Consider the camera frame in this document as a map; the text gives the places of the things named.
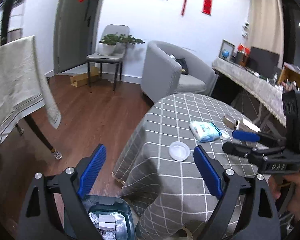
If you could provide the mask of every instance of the black cushion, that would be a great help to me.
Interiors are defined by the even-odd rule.
[[[189,72],[188,72],[188,66],[187,66],[186,60],[184,58],[181,58],[181,59],[176,59],[176,62],[178,62],[182,67],[181,74],[188,75]]]

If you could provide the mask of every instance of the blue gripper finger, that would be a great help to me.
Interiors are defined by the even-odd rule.
[[[106,147],[100,144],[90,157],[90,162],[80,177],[80,187],[77,191],[80,198],[83,198],[86,194],[89,194],[90,190],[92,189],[99,171],[106,160],[106,153]]]
[[[222,165],[217,160],[211,159],[201,146],[194,149],[193,159],[210,194],[220,199],[223,195],[222,172],[224,168]]]
[[[252,132],[233,131],[232,137],[241,141],[248,141],[248,142],[260,141],[260,136]]]

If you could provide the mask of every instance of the picture frame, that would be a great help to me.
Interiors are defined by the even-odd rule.
[[[231,57],[233,55],[233,52],[234,52],[234,48],[235,48],[235,46],[232,43],[230,43],[226,40],[222,40],[222,45],[221,45],[220,52],[219,52],[219,58],[230,61]],[[229,56],[226,58],[224,58],[222,55],[222,52],[224,50],[227,50],[229,52]]]

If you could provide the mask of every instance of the gray checkered tablecloth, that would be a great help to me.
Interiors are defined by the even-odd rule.
[[[129,198],[140,216],[136,225],[139,239],[165,239],[183,226],[192,232],[194,239],[202,231],[218,200],[209,194],[194,163],[193,150],[197,145],[202,145],[225,169],[231,168],[241,176],[257,173],[257,167],[246,159],[223,153],[221,139],[199,143],[189,129],[191,121],[205,121],[231,134],[232,130],[222,122],[224,114],[234,119],[244,117],[213,98],[192,93],[175,94],[157,102],[137,126],[113,174],[125,182],[120,196]],[[186,143],[191,150],[183,162],[169,155],[169,146],[174,141]],[[234,231],[243,199],[243,196],[238,198],[226,235]]]

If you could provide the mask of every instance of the red scroll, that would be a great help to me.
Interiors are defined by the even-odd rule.
[[[212,0],[204,0],[202,12],[211,15]]]

